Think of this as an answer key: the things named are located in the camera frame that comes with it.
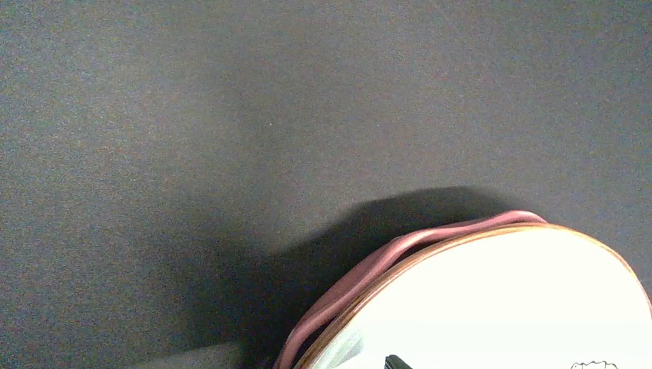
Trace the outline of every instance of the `black marking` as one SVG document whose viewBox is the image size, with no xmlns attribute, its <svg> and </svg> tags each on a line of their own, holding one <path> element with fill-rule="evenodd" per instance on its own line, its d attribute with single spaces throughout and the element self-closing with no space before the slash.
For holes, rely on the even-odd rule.
<svg viewBox="0 0 652 369">
<path fill-rule="evenodd" d="M 613 366 L 615 369 L 618 369 L 618 367 L 616 366 L 616 364 L 607 363 L 606 361 L 591 361 L 590 363 L 575 363 L 575 364 L 573 364 L 573 365 L 570 366 L 570 369 L 573 369 L 573 368 L 575 367 L 575 365 L 591 365 L 591 364 L 604 364 L 605 367 L 606 367 L 607 365 L 611 365 L 611 366 Z"/>
<path fill-rule="evenodd" d="M 389 355 L 385 358 L 385 368 L 384 369 L 412 369 L 409 365 L 402 361 L 400 357 L 396 355 Z"/>
</svg>

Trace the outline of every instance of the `gold rim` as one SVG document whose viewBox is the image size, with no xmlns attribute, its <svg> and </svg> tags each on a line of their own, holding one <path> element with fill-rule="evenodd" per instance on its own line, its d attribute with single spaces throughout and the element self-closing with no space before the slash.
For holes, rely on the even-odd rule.
<svg viewBox="0 0 652 369">
<path fill-rule="evenodd" d="M 602 242 L 596 240 L 595 238 L 587 236 L 583 233 L 575 231 L 573 229 L 566 228 L 556 224 L 548 224 L 548 223 L 508 224 L 508 225 L 502 225 L 496 228 L 488 229 L 486 231 L 480 231 L 477 233 L 467 234 L 465 236 L 460 236 L 457 238 L 451 238 L 444 241 L 440 241 L 438 243 L 426 247 L 421 251 L 416 252 L 415 254 L 411 255 L 410 257 L 406 258 L 405 260 L 401 261 L 395 266 L 391 267 L 388 271 L 386 271 L 383 275 L 381 275 L 378 279 L 376 279 L 376 281 L 374 281 L 367 288 L 365 288 L 364 291 L 357 298 L 355 298 L 353 302 L 351 302 L 326 327 L 326 329 L 319 335 L 317 340 L 315 340 L 315 342 L 304 353 L 304 355 L 301 357 L 301 359 L 299 360 L 299 362 L 295 367 L 308 367 L 309 365 L 312 365 L 314 363 L 314 360 L 326 348 L 327 344 L 335 338 L 335 336 L 351 321 L 351 319 L 353 319 L 353 317 L 362 308 L 364 308 L 365 305 L 367 305 L 367 303 L 371 299 L 373 299 L 376 295 L 378 295 L 381 291 L 383 291 L 384 288 L 387 287 L 393 280 L 400 277 L 404 272 L 410 270 L 416 264 L 422 262 L 425 259 L 433 257 L 436 254 L 440 254 L 441 252 L 450 250 L 452 248 L 461 246 L 463 244 L 467 244 L 472 241 L 477 241 L 482 238 L 489 238 L 489 237 L 494 237 L 502 234 L 515 233 L 531 228 L 550 228 L 550 229 L 557 229 L 559 231 L 567 231 L 572 234 L 575 234 L 576 236 L 580 236 L 585 240 L 588 240 L 591 243 L 600 246 L 604 250 L 608 251 L 611 255 L 613 255 L 621 262 L 621 264 L 627 269 L 627 271 L 629 271 L 632 277 L 634 277 L 634 279 L 637 281 L 637 283 L 640 286 L 640 289 L 643 291 L 643 294 L 647 299 L 647 304 L 650 307 L 650 313 L 652 314 L 652 302 L 650 302 L 650 298 L 647 296 L 647 293 L 645 292 L 645 289 L 643 285 L 640 283 L 638 277 L 634 273 L 634 270 L 623 259 L 622 256 L 620 256 L 616 251 L 612 250 Z"/>
</svg>

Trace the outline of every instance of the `pink rim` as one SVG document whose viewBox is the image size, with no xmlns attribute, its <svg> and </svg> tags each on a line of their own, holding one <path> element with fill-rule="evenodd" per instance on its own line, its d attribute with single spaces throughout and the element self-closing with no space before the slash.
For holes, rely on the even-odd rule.
<svg viewBox="0 0 652 369">
<path fill-rule="evenodd" d="M 342 312 L 366 287 L 380 277 L 409 249 L 499 225 L 522 222 L 547 223 L 536 214 L 514 210 L 491 218 L 424 229 L 395 238 L 389 244 L 367 256 L 317 300 L 285 341 L 285 345 L 274 363 L 274 369 L 289 369 L 303 342 L 319 327 Z"/>
</svg>

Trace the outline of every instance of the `gray surface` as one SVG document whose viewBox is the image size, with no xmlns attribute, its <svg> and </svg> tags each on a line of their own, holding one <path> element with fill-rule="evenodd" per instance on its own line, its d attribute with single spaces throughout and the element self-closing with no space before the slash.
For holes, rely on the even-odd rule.
<svg viewBox="0 0 652 369">
<path fill-rule="evenodd" d="M 153 360 L 131 369 L 222 369 L 238 367 L 241 357 L 242 350 L 238 345 L 219 344 Z"/>
<path fill-rule="evenodd" d="M 2 365 L 274 352 L 393 235 L 516 206 L 650 290 L 644 2 L 28 3 L 0 5 Z"/>
</svg>

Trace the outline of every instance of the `white disc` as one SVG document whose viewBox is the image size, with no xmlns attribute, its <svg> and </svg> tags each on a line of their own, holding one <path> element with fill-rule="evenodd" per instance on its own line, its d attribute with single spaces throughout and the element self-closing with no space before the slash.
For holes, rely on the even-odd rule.
<svg viewBox="0 0 652 369">
<path fill-rule="evenodd" d="M 622 360 L 641 363 L 637 345 L 652 347 L 652 334 L 640 331 L 646 324 L 647 296 L 611 249 L 558 226 L 513 225 L 444 241 L 394 266 L 331 323 L 300 366 L 380 368 L 386 355 L 401 353 L 413 369 L 569 369 L 601 362 L 580 356 L 620 345 L 617 368 L 626 369 Z M 607 327 L 620 337 L 589 344 Z M 533 364 L 528 355 L 542 357 Z"/>
</svg>

